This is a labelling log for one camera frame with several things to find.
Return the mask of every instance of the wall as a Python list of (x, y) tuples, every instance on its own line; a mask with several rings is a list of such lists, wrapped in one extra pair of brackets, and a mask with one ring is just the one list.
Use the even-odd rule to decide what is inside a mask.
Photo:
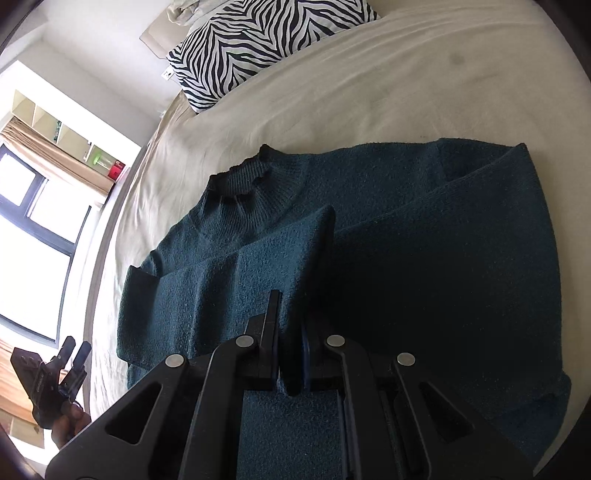
[(171, 0), (45, 0), (44, 39), (154, 122), (180, 87), (139, 39)]
[(0, 72), (8, 67), (23, 51), (40, 40), (47, 27), (47, 17), (39, 10), (25, 19), (0, 55)]
[[(18, 60), (140, 147), (148, 142), (158, 126), (158, 117), (146, 115), (46, 41), (30, 46)], [(65, 118), (60, 120), (68, 124)]]

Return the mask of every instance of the red container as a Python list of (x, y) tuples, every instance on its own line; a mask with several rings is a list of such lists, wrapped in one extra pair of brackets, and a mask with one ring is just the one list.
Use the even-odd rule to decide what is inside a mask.
[(113, 166), (111, 167), (111, 170), (109, 171), (109, 178), (113, 179), (114, 181), (117, 181), (124, 168), (125, 164), (120, 162), (119, 160), (116, 160)]

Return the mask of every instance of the human hand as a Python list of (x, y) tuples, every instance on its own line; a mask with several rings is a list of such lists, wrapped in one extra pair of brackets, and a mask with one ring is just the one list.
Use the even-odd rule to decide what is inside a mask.
[(51, 428), (51, 439), (59, 449), (65, 447), (72, 438), (78, 435), (92, 419), (79, 405), (73, 403), (70, 406), (70, 414), (57, 419)]

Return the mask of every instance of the wooden shelf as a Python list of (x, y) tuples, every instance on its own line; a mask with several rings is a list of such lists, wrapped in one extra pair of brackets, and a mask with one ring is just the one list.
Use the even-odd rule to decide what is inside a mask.
[(14, 92), (12, 113), (29, 127), (33, 126), (33, 115), (35, 114), (35, 103), (25, 97), (21, 92)]
[(15, 90), (12, 101), (12, 114), (26, 123), (37, 133), (60, 147), (73, 158), (96, 170), (105, 177), (109, 176), (111, 167), (117, 163), (119, 167), (125, 167), (121, 162), (103, 149), (62, 124), (56, 117), (46, 112), (39, 105)]
[(90, 150), (88, 140), (78, 135), (67, 125), (62, 125), (61, 127), (60, 134), (57, 138), (57, 146), (81, 162), (84, 162)]
[(103, 175), (108, 175), (109, 171), (111, 170), (111, 167), (116, 161), (116, 158), (112, 157), (104, 150), (101, 150), (96, 145), (93, 145), (92, 149), (90, 150), (90, 154), (86, 159), (86, 164), (90, 168), (94, 168), (99, 173), (102, 173)]
[(43, 108), (38, 105), (35, 106), (35, 113), (33, 114), (33, 130), (43, 135), (50, 142), (55, 143), (56, 134), (59, 135), (61, 122)]

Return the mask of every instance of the dark green sweater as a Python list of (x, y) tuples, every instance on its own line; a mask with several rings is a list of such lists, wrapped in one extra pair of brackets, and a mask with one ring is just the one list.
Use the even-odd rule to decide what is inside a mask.
[[(264, 145), (213, 176), (199, 204), (130, 268), (118, 331), (130, 384), (170, 353), (202, 355), (242, 333), (272, 288), (283, 292), (290, 394), (299, 392), (300, 321), (313, 302), (368, 351), (420, 356), (532, 462), (556, 435), (570, 388), (560, 280), (524, 145), (440, 140), (320, 155)], [(249, 394), (239, 477), (283, 478), (270, 458), (289, 456), (285, 478), (319, 478), (319, 468), (337, 478), (334, 401)], [(265, 412), (281, 414), (260, 425)]]

